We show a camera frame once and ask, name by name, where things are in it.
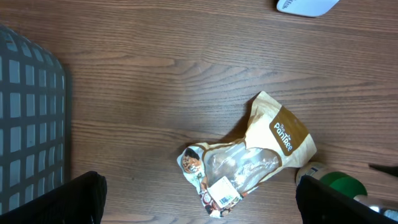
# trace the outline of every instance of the grid pattern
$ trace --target grid pattern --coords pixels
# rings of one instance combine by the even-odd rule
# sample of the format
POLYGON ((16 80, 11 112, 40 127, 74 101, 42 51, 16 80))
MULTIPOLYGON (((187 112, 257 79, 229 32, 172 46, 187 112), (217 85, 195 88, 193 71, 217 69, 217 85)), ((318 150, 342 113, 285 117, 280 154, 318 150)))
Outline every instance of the grid pattern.
POLYGON ((65 72, 0 26, 0 214, 63 184, 65 72))

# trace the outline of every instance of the white object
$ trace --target white object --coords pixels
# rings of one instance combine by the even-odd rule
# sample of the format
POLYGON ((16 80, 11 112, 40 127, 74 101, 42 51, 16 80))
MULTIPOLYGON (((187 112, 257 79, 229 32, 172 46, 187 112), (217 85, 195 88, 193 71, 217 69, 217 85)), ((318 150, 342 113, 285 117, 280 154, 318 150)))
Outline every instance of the white object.
POLYGON ((337 2, 338 0, 279 0, 277 8, 290 14, 318 17, 327 13, 337 2))
POLYGON ((218 180, 213 186, 207 188, 207 191, 220 208, 229 205, 235 198, 240 198, 240 194, 235 190, 226 176, 218 180))

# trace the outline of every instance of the transparent plastic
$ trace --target transparent plastic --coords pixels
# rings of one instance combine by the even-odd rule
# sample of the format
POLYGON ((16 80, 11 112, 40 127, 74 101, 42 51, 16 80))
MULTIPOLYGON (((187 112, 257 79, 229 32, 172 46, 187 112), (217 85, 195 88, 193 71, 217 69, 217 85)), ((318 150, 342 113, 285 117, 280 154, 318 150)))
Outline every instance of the transparent plastic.
POLYGON ((244 142, 209 151, 205 156, 208 186, 226 176, 242 194, 278 168, 279 162, 274 151, 258 147, 246 149, 244 142))

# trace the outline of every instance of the snack bag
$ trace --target snack bag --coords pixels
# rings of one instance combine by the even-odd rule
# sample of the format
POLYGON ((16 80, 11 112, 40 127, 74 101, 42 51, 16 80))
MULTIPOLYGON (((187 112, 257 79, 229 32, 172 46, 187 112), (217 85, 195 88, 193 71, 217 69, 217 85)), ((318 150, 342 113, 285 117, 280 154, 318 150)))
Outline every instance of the snack bag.
POLYGON ((227 144, 197 143, 177 158, 211 217, 224 217, 259 184, 285 167, 302 167, 317 149, 289 110, 261 92, 245 137, 227 144))

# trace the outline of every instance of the bag label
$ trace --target bag label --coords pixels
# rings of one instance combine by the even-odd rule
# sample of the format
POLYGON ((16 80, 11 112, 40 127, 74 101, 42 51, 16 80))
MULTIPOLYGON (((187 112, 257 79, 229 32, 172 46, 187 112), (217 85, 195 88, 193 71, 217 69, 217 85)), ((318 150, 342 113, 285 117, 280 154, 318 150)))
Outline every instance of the bag label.
POLYGON ((208 187, 207 192, 220 208, 224 208, 235 198, 240 197, 240 194, 232 186, 226 176, 215 182, 211 187, 208 187))
POLYGON ((284 106, 269 124, 269 129, 285 156, 290 156, 308 135, 308 129, 304 124, 284 106))

